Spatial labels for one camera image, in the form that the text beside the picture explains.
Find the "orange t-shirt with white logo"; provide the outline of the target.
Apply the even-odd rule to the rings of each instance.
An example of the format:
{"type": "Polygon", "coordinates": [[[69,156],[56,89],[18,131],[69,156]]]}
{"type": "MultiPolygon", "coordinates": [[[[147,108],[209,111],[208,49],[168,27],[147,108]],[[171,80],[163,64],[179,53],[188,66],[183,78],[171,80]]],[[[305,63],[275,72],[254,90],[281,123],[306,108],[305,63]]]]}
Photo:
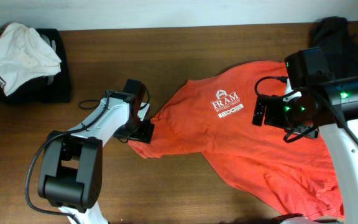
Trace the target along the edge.
{"type": "Polygon", "coordinates": [[[144,158],[200,152],[223,181],[282,214],[344,218],[324,141],[286,143],[282,129],[252,124],[257,93],[282,95],[286,73],[282,62],[258,61],[188,80],[152,118],[151,142],[129,145],[144,158]]]}

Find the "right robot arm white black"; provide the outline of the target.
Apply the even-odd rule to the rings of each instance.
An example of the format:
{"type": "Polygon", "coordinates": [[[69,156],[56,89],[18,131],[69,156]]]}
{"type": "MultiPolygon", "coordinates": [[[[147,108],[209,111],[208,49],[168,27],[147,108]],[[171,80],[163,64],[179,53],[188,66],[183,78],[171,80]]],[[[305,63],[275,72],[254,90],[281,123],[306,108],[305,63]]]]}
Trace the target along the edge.
{"type": "Polygon", "coordinates": [[[347,223],[358,223],[358,77],[338,78],[321,48],[285,59],[284,95],[257,92],[252,123],[284,129],[286,143],[322,137],[334,164],[347,223]]]}

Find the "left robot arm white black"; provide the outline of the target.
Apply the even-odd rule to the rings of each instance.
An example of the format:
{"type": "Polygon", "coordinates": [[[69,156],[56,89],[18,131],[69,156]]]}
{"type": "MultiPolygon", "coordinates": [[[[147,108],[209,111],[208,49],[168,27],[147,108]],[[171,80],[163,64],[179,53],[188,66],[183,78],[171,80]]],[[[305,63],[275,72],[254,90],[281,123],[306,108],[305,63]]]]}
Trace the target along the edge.
{"type": "Polygon", "coordinates": [[[128,79],[121,91],[108,90],[96,109],[65,132],[52,131],[36,152],[42,158],[38,194],[56,215],[71,223],[107,223],[98,205],[103,179],[103,147],[111,139],[150,143],[154,124],[146,119],[150,93],[128,79]]]}

